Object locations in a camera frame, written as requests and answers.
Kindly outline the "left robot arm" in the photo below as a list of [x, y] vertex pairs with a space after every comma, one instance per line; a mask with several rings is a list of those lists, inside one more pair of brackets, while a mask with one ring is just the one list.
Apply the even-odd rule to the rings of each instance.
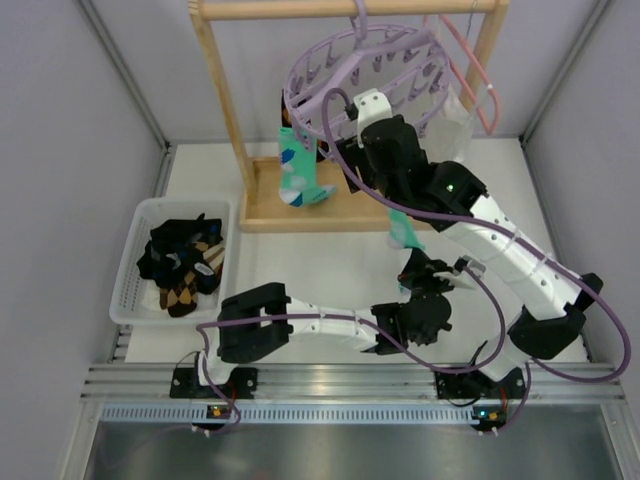
[[224, 394], [250, 399], [257, 373], [252, 365], [294, 342], [324, 341], [378, 356], [407, 351], [411, 343], [430, 345], [451, 330], [446, 279], [452, 267], [422, 251], [412, 253], [398, 276], [406, 302], [360, 310], [333, 309], [290, 297], [271, 282], [223, 301], [219, 316], [198, 326], [205, 346], [192, 367], [175, 367], [173, 399], [212, 399]]

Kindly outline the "teal sock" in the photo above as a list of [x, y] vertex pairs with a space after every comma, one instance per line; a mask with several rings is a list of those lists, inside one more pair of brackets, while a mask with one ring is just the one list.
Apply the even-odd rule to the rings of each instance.
[[279, 163], [281, 180], [279, 197], [287, 205], [304, 207], [328, 200], [335, 192], [334, 185], [319, 185], [316, 177], [317, 141], [310, 139], [311, 150], [298, 140], [294, 130], [279, 130]]
[[411, 225], [409, 217], [398, 210], [388, 208], [390, 230], [387, 237], [388, 245], [399, 252], [400, 272], [397, 274], [398, 289], [402, 296], [408, 296], [411, 287], [401, 279], [405, 274], [413, 274], [424, 264], [425, 246], [419, 241]]

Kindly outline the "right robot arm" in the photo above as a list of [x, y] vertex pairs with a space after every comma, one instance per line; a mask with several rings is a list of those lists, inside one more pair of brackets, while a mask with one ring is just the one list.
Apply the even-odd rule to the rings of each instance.
[[551, 360], [580, 336], [601, 279], [544, 256], [470, 169], [429, 161], [402, 116], [358, 121], [355, 140], [341, 154], [359, 189], [467, 249], [521, 300], [516, 319], [493, 342], [496, 357], [480, 357], [484, 377], [498, 382], [530, 360]]

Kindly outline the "purple round clip hanger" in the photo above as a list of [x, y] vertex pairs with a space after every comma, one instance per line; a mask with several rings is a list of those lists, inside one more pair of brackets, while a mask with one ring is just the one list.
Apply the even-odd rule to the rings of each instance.
[[350, 98], [375, 89], [422, 137], [449, 97], [451, 67], [427, 27], [373, 23], [359, 15], [351, 27], [312, 45], [295, 61], [282, 90], [294, 138], [309, 149], [326, 139], [321, 102], [332, 88]]

